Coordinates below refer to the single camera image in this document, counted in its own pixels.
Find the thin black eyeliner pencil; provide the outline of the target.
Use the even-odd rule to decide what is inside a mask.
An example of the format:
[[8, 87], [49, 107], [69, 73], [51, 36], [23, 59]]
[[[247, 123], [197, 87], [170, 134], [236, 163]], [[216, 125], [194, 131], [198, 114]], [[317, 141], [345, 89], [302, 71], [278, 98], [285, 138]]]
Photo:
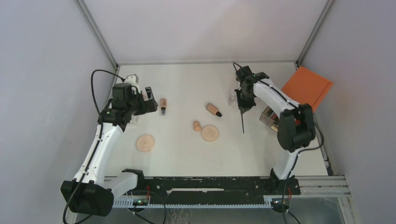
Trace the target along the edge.
[[242, 113], [242, 112], [240, 112], [240, 115], [241, 115], [242, 133], [244, 134], [244, 133], [245, 133], [245, 129], [244, 129], [243, 113]]

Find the orange clear drawer organizer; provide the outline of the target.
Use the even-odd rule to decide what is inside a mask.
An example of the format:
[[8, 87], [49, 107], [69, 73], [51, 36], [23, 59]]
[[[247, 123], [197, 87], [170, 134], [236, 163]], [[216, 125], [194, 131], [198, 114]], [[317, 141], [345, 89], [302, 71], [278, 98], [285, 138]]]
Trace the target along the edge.
[[[293, 99], [302, 105], [309, 104], [312, 111], [315, 112], [332, 86], [332, 81], [300, 66], [278, 91], [282, 91], [281, 94], [286, 99]], [[260, 121], [271, 127], [275, 132], [278, 131], [278, 120], [278, 116], [269, 106], [260, 116]]]

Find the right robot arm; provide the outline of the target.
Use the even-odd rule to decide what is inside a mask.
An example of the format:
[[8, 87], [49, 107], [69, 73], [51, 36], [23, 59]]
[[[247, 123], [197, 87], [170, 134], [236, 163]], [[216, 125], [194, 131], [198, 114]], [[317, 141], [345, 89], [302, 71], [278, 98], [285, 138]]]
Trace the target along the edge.
[[263, 72], [254, 74], [253, 80], [253, 94], [278, 117], [277, 140], [284, 150], [270, 172], [271, 194], [287, 194], [288, 186], [293, 182], [298, 153], [316, 138], [312, 107], [288, 97]]

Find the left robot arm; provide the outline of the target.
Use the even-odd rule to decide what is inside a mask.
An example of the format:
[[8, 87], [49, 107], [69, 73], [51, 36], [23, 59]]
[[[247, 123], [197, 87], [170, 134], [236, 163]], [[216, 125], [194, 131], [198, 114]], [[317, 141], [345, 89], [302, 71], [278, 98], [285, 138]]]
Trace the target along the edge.
[[66, 200], [63, 215], [68, 212], [107, 216], [114, 203], [130, 199], [128, 209], [138, 212], [159, 206], [180, 207], [242, 207], [259, 201], [253, 190], [254, 178], [237, 176], [156, 176], [146, 177], [142, 170], [124, 169], [111, 181], [105, 181], [109, 159], [132, 117], [159, 108], [152, 89], [140, 90], [138, 76], [129, 75], [115, 84], [112, 97], [98, 111], [97, 131], [80, 170], [71, 181], [64, 181], [61, 193]]

